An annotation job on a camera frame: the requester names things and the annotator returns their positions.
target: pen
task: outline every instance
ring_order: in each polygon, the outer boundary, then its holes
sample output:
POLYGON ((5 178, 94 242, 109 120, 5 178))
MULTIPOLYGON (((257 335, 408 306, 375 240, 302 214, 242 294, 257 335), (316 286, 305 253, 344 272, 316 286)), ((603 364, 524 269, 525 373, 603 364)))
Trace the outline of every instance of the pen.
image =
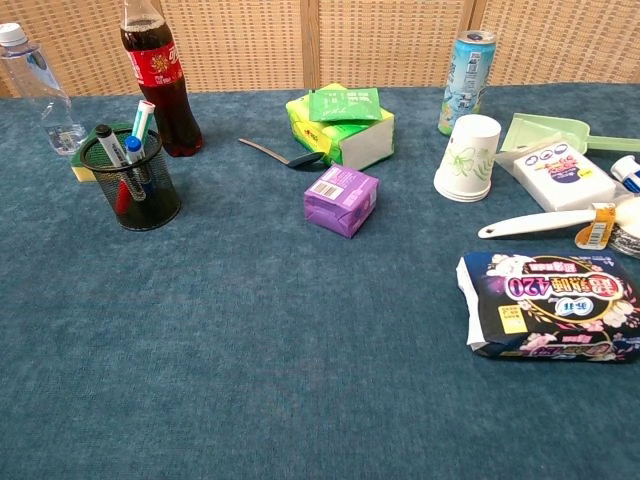
POLYGON ((132 198, 131 193, 129 193, 129 187, 124 183, 124 180, 120 179, 120 183, 118 183, 118 192, 116 193, 116 203, 113 206, 113 209, 118 215, 123 215, 127 213, 131 200, 132 198))
POLYGON ((625 155, 611 166, 611 175, 633 193, 640 193, 640 165, 633 155, 625 155))
MULTIPOLYGON (((102 148, 104 148, 104 151, 107 153, 107 156, 114 167, 123 167, 129 164, 124 154, 124 150, 120 146, 120 143, 114 135, 111 127, 108 125, 98 125, 95 128, 95 132, 96 137, 98 137, 98 141, 102 145, 102 148)), ((121 181, 126 184, 127 189, 134 200, 140 202, 146 198, 147 195, 140 186, 138 179, 133 175, 133 172, 124 172, 121 181)))
MULTIPOLYGON (((142 142, 138 137, 129 135, 124 139, 124 146, 127 149, 127 159, 131 165, 144 158, 142 151, 142 142)), ((134 172, 138 175, 142 188, 146 193, 151 193, 153 186, 151 185, 151 172, 149 165, 142 165, 140 168, 134 168, 134 172)))
POLYGON ((153 112, 156 106, 147 102, 146 100, 140 100, 138 102, 138 111, 136 112, 136 119, 133 122, 133 128, 131 130, 132 135, 137 137, 142 143, 142 153, 144 155, 144 142, 147 139, 147 132, 149 131, 149 125, 153 119, 153 112))

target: red bottle label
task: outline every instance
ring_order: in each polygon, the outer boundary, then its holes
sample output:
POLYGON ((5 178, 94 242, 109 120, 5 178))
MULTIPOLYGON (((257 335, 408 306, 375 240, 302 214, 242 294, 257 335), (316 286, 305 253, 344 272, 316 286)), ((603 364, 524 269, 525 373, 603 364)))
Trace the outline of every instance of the red bottle label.
POLYGON ((173 42, 154 50, 127 53, 140 85, 158 87, 182 78, 178 49, 173 42))

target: wicker panel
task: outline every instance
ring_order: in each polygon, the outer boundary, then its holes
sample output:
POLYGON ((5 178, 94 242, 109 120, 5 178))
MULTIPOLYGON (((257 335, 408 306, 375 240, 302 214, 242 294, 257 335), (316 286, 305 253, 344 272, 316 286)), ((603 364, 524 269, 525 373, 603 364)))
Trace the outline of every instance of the wicker panel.
POLYGON ((483 29, 498 34, 490 83, 634 81, 638 0, 486 0, 483 29))
POLYGON ((139 91, 120 41, 121 10, 121 0, 0 1, 2 20, 42 44, 70 95, 139 91))
POLYGON ((321 0, 321 83, 444 85, 464 6, 463 0, 321 0))
POLYGON ((302 86, 300 0, 162 0, 192 92, 302 86))
POLYGON ((9 90, 9 80, 5 77, 4 68, 0 68, 0 97, 13 97, 13 91, 9 90))

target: black mesh pen holder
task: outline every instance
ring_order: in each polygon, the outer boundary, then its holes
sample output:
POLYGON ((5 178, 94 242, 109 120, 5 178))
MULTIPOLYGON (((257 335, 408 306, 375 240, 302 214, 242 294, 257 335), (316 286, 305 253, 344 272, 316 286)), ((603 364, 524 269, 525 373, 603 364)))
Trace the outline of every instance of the black mesh pen holder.
MULTIPOLYGON (((131 129, 114 130, 118 142, 131 135, 131 129)), ((149 130, 142 159, 115 167, 98 141, 88 141, 80 160, 93 172, 109 205, 124 228, 152 230, 169 222, 180 211, 180 197, 173 187, 162 157, 162 140, 149 130)))

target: sanitary pad package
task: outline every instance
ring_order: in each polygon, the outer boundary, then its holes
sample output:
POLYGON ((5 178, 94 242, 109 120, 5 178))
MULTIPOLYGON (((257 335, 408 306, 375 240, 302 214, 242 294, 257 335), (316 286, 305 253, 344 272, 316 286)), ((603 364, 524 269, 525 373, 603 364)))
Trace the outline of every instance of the sanitary pad package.
POLYGON ((638 290, 611 254, 469 253, 456 270, 477 354, 623 361, 640 353, 638 290))
POLYGON ((351 238, 376 206, 378 183, 370 175, 333 165, 304 192, 304 216, 351 238))

